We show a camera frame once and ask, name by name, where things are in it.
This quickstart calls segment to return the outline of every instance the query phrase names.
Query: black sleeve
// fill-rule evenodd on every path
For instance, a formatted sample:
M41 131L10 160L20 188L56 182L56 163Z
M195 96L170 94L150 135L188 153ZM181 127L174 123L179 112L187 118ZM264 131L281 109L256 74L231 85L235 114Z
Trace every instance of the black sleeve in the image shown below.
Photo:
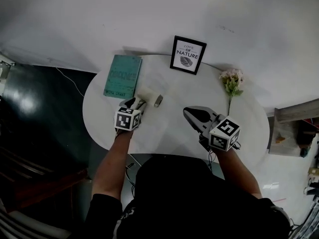
M117 220L122 215L122 204L103 194L94 194L84 227L70 238L112 239Z
M270 199L259 199L259 204L265 210L265 225L269 227L269 238L285 239L289 237L290 220L286 212L273 204Z

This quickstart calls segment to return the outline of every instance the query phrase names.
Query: book cover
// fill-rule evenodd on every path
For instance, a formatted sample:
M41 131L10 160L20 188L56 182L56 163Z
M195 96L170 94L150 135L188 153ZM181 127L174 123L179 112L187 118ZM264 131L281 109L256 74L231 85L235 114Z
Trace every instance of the book cover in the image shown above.
M134 96L142 59L138 56L114 55L104 95L129 99Z

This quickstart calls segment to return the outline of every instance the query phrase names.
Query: white round table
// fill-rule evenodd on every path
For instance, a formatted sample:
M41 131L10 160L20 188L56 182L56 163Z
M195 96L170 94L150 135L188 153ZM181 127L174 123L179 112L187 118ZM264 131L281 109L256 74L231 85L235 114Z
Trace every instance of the white round table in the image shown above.
M134 132L129 153L159 153L208 159L208 152L199 144L198 133L183 116L187 106L207 106L227 115L228 98L221 84L220 72L201 63L197 75L169 68L171 56L142 56L136 93L141 86L163 96L158 108L147 106L142 124ZM110 149L115 137L114 114L122 99L103 95L112 59L99 72L84 96L83 119L90 136L103 148ZM242 127L237 151L248 166L256 165L265 154L269 140L269 123L264 109L244 89L234 97L230 116Z

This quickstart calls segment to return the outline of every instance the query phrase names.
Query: black picture frame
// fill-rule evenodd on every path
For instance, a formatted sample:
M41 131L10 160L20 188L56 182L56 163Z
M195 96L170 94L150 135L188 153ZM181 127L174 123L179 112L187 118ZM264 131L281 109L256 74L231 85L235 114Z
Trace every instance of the black picture frame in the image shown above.
M189 44L195 44L195 45L198 45L198 46L202 47L202 49L200 51L200 55L199 55L198 61L197 61L197 64L196 64L196 67L195 67L195 71L191 71L191 70L187 70L187 69L184 69L184 68L180 68L180 67L174 66L174 60L175 60L175 55L176 55L176 47L177 47L177 42L178 41L183 41L183 42L187 42ZM200 63L201 63L201 59L202 59L202 57L204 55L206 46L207 46L206 43L176 35L175 38L174 38L173 51L172 51L171 60L170 60L170 68L176 69L176 70L179 70L179 71L183 71L185 73L190 73L190 74L196 75L197 71L198 71L198 68L200 66Z

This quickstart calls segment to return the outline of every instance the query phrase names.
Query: forearm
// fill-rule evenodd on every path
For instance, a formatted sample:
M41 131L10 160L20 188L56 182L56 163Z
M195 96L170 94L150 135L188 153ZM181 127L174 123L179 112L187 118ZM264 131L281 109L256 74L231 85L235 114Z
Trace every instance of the forearm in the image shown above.
M255 197L261 198L261 192L256 178L247 169L232 148L228 152L219 150L214 150L214 152L218 157L225 180L230 181Z
M126 158L133 132L120 134L100 164L93 180L92 195L105 194L121 199Z

